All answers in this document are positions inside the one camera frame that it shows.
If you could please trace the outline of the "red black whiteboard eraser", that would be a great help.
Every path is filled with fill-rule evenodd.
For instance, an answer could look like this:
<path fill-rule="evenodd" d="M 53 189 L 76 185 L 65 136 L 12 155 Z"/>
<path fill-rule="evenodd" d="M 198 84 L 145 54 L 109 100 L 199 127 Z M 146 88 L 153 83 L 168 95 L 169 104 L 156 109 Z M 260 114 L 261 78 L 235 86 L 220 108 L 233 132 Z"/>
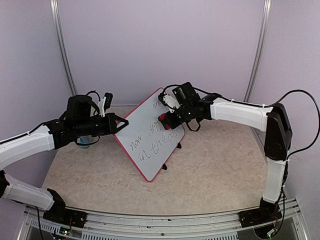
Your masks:
<path fill-rule="evenodd" d="M 158 120 L 159 122 L 162 124 L 163 128 L 165 130 L 170 130 L 171 127 L 170 125 L 168 124 L 168 120 L 167 120 L 167 116 L 165 113 L 161 114 L 159 117 L 158 117 Z"/>

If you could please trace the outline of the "pink framed whiteboard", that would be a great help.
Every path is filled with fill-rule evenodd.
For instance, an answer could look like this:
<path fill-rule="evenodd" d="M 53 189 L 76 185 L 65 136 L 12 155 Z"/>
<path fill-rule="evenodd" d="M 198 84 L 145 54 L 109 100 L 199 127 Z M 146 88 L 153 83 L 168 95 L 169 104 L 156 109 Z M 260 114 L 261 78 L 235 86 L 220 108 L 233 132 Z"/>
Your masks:
<path fill-rule="evenodd" d="M 158 120 L 161 114 L 169 111 L 158 99 L 162 91 L 158 88 L 134 108 L 125 117 L 128 125 L 115 134 L 115 139 L 147 182 L 154 180 L 186 134 L 181 125 L 165 130 Z"/>

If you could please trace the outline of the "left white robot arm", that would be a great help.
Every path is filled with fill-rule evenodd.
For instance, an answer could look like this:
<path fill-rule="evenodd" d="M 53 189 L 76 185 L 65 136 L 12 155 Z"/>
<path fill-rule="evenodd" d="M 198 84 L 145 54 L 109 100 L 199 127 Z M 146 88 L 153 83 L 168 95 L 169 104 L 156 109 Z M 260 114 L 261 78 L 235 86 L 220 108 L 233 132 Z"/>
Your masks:
<path fill-rule="evenodd" d="M 21 160 L 44 152 L 50 152 L 77 143 L 81 137 L 115 135 L 129 122 L 110 108 L 113 95 L 105 93 L 98 103 L 89 94 L 71 96 L 65 112 L 57 119 L 40 123 L 23 134 L 0 142 L 0 197 L 32 205 L 63 223 L 70 218 L 64 200 L 53 189 L 33 186 L 5 172 L 5 169 Z"/>

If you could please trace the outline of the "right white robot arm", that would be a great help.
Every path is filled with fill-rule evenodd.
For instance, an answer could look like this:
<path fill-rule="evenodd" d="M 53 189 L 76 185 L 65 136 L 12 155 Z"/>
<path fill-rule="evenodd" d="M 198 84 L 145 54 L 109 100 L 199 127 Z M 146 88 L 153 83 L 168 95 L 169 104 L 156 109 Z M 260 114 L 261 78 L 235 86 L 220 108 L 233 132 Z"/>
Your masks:
<path fill-rule="evenodd" d="M 205 92 L 201 97 L 200 89 L 190 82 L 171 87 L 173 95 L 165 89 L 158 95 L 158 100 L 168 108 L 158 117 L 165 130 L 193 120 L 198 124 L 203 120 L 227 121 L 250 130 L 267 165 L 265 188 L 255 216 L 260 222 L 268 221 L 276 212 L 288 173 L 293 132 L 285 106 L 280 102 L 264 105 L 236 101 L 215 92 Z"/>

